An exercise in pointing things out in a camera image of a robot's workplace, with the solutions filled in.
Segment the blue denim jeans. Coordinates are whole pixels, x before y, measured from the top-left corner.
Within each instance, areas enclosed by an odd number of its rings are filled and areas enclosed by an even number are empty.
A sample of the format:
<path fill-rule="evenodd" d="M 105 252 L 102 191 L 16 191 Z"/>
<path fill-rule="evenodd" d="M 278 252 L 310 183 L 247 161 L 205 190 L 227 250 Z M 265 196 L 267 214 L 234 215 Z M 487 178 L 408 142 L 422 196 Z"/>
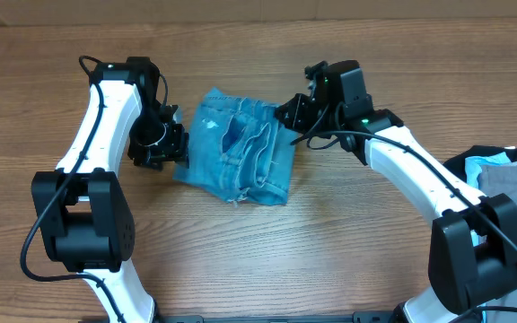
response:
<path fill-rule="evenodd" d="M 275 118 L 278 107 L 211 89 L 190 125 L 188 166 L 173 178 L 227 203 L 286 204 L 297 134 Z"/>

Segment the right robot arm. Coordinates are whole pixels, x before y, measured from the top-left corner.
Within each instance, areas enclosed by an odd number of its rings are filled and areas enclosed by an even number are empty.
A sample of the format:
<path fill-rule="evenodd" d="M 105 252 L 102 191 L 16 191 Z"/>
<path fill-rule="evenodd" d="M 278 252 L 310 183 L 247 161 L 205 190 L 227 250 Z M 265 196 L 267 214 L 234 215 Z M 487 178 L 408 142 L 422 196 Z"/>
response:
<path fill-rule="evenodd" d="M 429 287 L 389 322 L 480 322 L 489 302 L 517 290 L 517 206 L 445 169 L 387 109 L 375 109 L 355 60 L 307 66 L 309 91 L 274 115 L 304 141 L 335 137 L 388 179 L 431 228 Z"/>

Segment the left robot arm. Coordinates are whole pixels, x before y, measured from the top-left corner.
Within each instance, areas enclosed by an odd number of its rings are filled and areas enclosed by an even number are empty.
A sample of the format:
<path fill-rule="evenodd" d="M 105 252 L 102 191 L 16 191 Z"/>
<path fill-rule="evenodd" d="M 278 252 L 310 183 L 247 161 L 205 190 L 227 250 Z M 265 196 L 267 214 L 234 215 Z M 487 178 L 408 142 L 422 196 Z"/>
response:
<path fill-rule="evenodd" d="M 189 135 L 178 106 L 157 99 L 167 81 L 149 57 L 123 63 L 97 60 L 85 68 L 90 99 L 80 128 L 53 171 L 31 182 L 37 219 L 20 252 L 20 268 L 33 281 L 45 276 L 27 264 L 37 233 L 48 258 L 66 273 L 51 281 L 84 280 L 109 322 L 160 322 L 156 300 L 143 287 L 131 260 L 136 229 L 118 181 L 123 156 L 137 167 L 162 170 L 188 165 Z"/>

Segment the black folded garment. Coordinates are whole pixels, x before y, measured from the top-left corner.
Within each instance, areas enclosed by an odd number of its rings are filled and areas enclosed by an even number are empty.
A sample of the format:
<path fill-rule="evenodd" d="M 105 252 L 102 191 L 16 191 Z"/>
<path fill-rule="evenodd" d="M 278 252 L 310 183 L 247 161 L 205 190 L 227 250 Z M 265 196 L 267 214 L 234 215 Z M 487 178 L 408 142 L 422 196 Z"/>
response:
<path fill-rule="evenodd" d="M 476 186 L 483 166 L 500 166 L 512 162 L 517 162 L 517 148 L 473 145 L 443 165 L 458 178 Z"/>

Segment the light blue folded garment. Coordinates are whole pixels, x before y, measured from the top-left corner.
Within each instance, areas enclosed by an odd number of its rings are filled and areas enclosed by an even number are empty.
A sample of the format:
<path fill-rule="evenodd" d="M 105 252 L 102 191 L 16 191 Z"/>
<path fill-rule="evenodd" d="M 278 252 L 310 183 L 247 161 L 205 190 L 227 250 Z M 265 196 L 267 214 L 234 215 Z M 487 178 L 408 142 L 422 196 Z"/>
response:
<path fill-rule="evenodd" d="M 479 188 L 478 177 L 482 173 L 484 166 L 501 166 L 511 162 L 506 152 L 491 156 L 467 157 L 464 166 L 466 183 L 473 188 Z"/>

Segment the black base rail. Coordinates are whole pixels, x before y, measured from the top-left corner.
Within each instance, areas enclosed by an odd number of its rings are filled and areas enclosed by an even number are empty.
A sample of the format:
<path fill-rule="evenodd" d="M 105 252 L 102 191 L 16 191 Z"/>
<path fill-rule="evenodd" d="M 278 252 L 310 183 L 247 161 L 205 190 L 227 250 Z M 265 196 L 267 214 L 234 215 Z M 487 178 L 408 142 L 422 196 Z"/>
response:
<path fill-rule="evenodd" d="M 202 316 L 156 316 L 160 323 L 389 323 L 394 322 L 391 311 L 357 311 L 350 315 L 263 316 L 234 318 L 204 318 Z"/>

